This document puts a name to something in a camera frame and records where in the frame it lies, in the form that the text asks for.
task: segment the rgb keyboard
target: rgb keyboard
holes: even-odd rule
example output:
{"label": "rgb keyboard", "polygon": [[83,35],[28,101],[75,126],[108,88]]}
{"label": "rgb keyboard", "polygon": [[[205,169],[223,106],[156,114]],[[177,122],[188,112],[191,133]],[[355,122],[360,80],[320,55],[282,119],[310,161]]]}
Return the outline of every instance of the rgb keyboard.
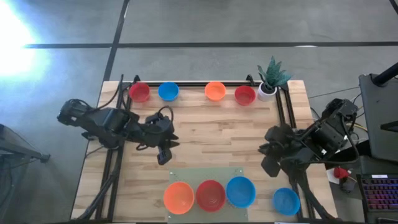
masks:
{"label": "rgb keyboard", "polygon": [[358,182],[367,211],[398,212],[398,175],[361,175]]}

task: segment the red bowl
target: red bowl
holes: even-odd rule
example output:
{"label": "red bowl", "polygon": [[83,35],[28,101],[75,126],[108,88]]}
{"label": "red bowl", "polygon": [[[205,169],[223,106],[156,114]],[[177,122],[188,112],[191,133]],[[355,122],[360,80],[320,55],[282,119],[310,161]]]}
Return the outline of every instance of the red bowl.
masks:
{"label": "red bowl", "polygon": [[215,180],[206,180],[197,189],[197,202],[206,212],[217,212],[225,204],[224,187]]}
{"label": "red bowl", "polygon": [[243,106],[251,104],[256,99],[256,92],[250,86],[239,86],[235,90],[235,100]]}
{"label": "red bowl", "polygon": [[133,102],[145,102],[149,99],[149,85],[145,83],[136,83],[130,87],[129,94]]}

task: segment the concrete floor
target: concrete floor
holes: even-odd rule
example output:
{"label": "concrete floor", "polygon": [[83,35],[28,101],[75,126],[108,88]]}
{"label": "concrete floor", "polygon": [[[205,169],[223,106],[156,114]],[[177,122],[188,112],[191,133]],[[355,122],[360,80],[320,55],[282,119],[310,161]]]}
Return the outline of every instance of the concrete floor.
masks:
{"label": "concrete floor", "polygon": [[[110,49],[16,49],[22,44],[112,43],[123,0],[0,2],[0,123],[52,155],[29,165],[5,223],[69,219],[87,141],[58,123],[63,103],[98,101]],[[131,0],[120,43],[397,41],[388,0]],[[271,56],[315,96],[358,86],[358,75],[397,62],[398,47],[119,49],[110,80],[236,80],[257,74]],[[310,99],[320,113],[334,98]],[[359,121],[366,125],[364,117]],[[358,131],[361,138],[364,133]],[[360,200],[332,188],[339,217],[361,221]]]}

